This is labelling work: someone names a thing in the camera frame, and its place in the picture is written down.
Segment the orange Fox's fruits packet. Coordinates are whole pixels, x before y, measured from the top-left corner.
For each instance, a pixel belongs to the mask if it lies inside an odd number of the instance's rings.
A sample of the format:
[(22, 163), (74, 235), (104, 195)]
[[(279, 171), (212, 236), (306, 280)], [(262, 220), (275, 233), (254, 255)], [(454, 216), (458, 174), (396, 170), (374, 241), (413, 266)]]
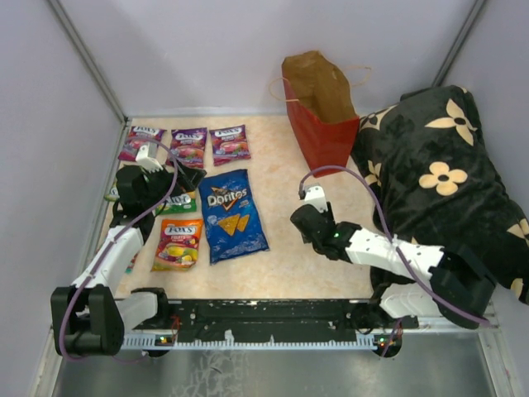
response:
[(152, 271), (189, 270), (198, 261), (202, 219), (163, 219)]

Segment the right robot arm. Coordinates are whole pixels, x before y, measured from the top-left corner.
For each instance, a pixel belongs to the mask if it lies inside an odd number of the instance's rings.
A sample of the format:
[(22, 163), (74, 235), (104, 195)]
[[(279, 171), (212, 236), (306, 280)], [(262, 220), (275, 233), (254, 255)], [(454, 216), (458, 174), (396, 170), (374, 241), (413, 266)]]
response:
[(440, 316), (467, 329), (488, 326), (485, 310), (497, 281), (467, 247), (412, 244), (371, 232), (352, 222), (335, 222), (331, 210), (304, 204), (291, 223), (313, 250), (331, 261), (384, 270), (408, 280), (390, 284), (369, 306), (381, 328), (406, 316)]

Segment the green Fox's spring tea packet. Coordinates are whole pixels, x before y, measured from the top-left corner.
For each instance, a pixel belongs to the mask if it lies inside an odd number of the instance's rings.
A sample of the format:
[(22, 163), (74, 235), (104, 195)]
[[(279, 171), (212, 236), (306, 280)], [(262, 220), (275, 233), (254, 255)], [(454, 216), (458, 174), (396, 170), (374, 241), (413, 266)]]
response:
[(155, 215), (193, 213), (197, 211), (196, 193), (188, 192), (167, 198), (155, 210)]

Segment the purple Fox's packet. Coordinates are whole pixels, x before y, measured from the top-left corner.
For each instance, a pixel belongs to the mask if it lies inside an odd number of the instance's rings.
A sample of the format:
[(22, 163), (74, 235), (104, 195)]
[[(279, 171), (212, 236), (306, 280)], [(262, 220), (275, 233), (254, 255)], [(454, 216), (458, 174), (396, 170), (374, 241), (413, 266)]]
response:
[(212, 158), (215, 166), (235, 160), (249, 160), (250, 149), (245, 125), (210, 130)]
[(171, 131), (170, 151), (180, 164), (202, 169), (207, 142), (207, 128), (174, 129)]

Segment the purple snack packet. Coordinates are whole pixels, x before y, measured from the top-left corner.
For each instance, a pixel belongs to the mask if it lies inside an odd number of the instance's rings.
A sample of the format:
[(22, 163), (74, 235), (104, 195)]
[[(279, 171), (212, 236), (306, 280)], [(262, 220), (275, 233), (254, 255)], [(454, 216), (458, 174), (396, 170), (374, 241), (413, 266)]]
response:
[(165, 129), (132, 126), (128, 132), (126, 142), (118, 155), (118, 160), (135, 162), (141, 146), (148, 144), (148, 141), (144, 141), (144, 138), (148, 137), (153, 140), (161, 141), (164, 134)]

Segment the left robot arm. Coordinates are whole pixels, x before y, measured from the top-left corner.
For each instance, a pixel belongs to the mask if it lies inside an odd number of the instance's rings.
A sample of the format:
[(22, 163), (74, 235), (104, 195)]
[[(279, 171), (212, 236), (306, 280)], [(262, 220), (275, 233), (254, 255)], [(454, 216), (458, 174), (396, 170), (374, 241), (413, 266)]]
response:
[(172, 308), (160, 287), (135, 289), (125, 299), (114, 294), (153, 230), (156, 209), (168, 198), (193, 192), (206, 174), (181, 164), (173, 171), (148, 171), (139, 165), (117, 171), (117, 197), (104, 243), (71, 285), (56, 288), (50, 296), (59, 355), (71, 360), (115, 356), (134, 328), (162, 328), (170, 322)]

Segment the blue snack packet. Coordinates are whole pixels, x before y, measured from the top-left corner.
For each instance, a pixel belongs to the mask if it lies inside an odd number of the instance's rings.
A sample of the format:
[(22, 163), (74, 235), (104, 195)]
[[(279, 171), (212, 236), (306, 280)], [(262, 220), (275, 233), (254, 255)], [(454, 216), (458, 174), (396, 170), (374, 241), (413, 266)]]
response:
[(212, 265), (269, 249), (247, 169), (206, 177), (198, 192)]

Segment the red paper bag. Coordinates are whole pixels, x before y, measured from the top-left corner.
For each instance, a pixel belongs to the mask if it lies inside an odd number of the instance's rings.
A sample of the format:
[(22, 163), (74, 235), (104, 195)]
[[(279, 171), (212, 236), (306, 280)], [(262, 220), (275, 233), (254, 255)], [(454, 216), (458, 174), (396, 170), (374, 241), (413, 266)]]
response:
[(341, 69), (317, 50), (281, 65), (288, 119), (310, 170), (345, 166), (360, 125)]

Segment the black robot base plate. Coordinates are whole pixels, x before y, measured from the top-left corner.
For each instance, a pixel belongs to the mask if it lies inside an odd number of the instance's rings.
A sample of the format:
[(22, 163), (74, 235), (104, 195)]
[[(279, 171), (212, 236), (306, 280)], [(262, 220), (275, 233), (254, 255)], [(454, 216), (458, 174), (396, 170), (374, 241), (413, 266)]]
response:
[(135, 332), (167, 331), (178, 342), (354, 342), (396, 320), (370, 299), (181, 299)]

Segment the teal Fox's candy packet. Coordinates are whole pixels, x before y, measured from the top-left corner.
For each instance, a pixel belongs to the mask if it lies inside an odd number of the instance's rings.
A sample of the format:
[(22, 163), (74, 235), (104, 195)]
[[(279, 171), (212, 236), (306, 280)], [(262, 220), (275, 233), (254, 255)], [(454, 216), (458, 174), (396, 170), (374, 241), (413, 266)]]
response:
[(127, 266), (127, 268), (126, 268), (126, 270), (125, 270), (125, 272), (126, 272), (127, 274), (130, 274), (130, 273), (133, 271), (134, 266), (135, 266), (135, 264), (136, 264), (136, 258), (137, 258), (137, 254), (135, 254), (135, 255), (133, 256), (133, 258), (131, 259), (129, 265)]

